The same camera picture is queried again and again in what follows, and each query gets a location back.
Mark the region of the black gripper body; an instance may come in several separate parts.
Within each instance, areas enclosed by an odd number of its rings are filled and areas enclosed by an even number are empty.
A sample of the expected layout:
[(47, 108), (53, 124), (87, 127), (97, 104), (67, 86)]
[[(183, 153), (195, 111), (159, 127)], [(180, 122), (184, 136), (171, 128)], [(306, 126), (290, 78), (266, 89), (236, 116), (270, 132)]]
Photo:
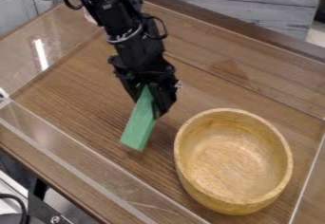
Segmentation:
[(109, 57), (108, 63), (113, 67), (113, 74), (120, 82), (133, 80), (146, 86), (151, 83), (178, 80), (175, 77), (175, 66), (163, 56), (156, 57), (147, 65), (136, 68), (127, 66), (117, 55)]

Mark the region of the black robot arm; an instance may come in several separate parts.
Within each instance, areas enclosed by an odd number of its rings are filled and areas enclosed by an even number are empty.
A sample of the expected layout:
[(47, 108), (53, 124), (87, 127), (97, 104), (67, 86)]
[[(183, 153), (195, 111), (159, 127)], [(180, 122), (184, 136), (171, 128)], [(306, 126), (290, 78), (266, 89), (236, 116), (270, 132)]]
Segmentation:
[(81, 4), (116, 51), (108, 58), (116, 78), (132, 99), (148, 90), (154, 116), (160, 117), (176, 102), (178, 83), (175, 66), (163, 57), (162, 19), (142, 11), (142, 0), (81, 0)]

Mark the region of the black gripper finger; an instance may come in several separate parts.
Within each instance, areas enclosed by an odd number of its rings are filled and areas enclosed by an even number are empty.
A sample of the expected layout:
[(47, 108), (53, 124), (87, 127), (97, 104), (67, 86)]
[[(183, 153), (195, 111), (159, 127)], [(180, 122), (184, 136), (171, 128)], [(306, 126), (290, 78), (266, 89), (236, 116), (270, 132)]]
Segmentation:
[(170, 107), (176, 102), (178, 89), (178, 80), (151, 83), (148, 85), (148, 90), (152, 96), (154, 116), (156, 119), (168, 112)]
[(121, 84), (131, 99), (133, 100), (133, 102), (136, 102), (142, 93), (143, 84), (133, 80), (125, 80), (121, 82)]

